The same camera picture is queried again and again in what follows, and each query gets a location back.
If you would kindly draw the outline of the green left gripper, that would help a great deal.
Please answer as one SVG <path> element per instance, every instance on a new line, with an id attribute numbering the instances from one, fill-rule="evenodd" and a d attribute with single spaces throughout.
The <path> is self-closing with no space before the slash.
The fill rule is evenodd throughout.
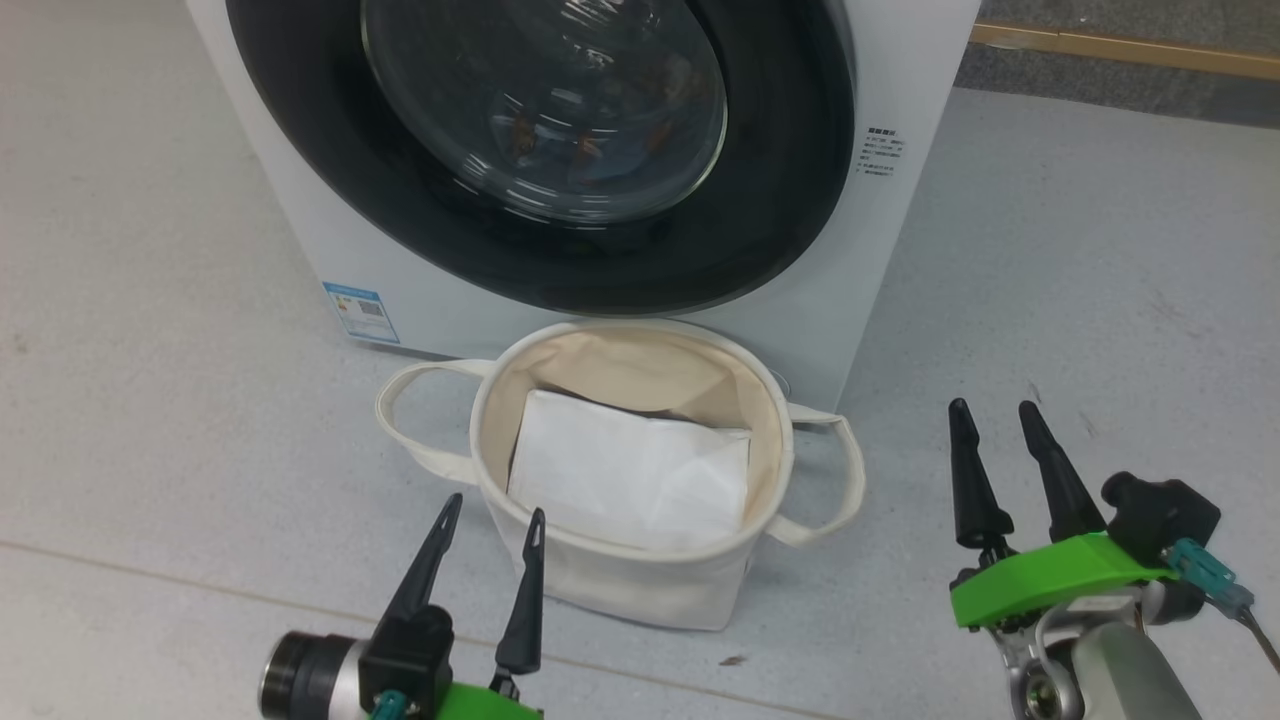
<path id="1" fill-rule="evenodd" d="M 384 620 L 410 620 L 429 606 L 442 560 L 451 548 L 465 497 L 453 493 L 431 524 L 383 614 Z M 532 512 L 522 548 L 524 575 L 500 643 L 495 675 L 488 685 L 452 680 L 438 701 L 434 719 L 468 720 L 544 719 L 540 708 L 521 701 L 518 676 L 541 667 L 541 633 L 545 582 L 547 520 L 543 509 Z"/>

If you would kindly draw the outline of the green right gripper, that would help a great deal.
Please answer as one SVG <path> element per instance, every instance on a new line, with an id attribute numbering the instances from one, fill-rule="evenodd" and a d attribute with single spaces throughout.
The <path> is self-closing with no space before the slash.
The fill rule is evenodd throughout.
<path id="1" fill-rule="evenodd" d="M 1148 568 L 1110 536 L 1106 521 L 1039 406 L 1021 401 L 1021 430 L 1039 466 L 1053 544 L 1001 559 L 950 591 L 955 624 L 996 626 L 1010 618 L 1137 582 L 1176 579 L 1166 565 Z M 996 501 L 980 460 L 980 436 L 964 398 L 948 404 L 951 487 L 956 542 L 969 550 L 1007 551 L 1012 519 Z"/>

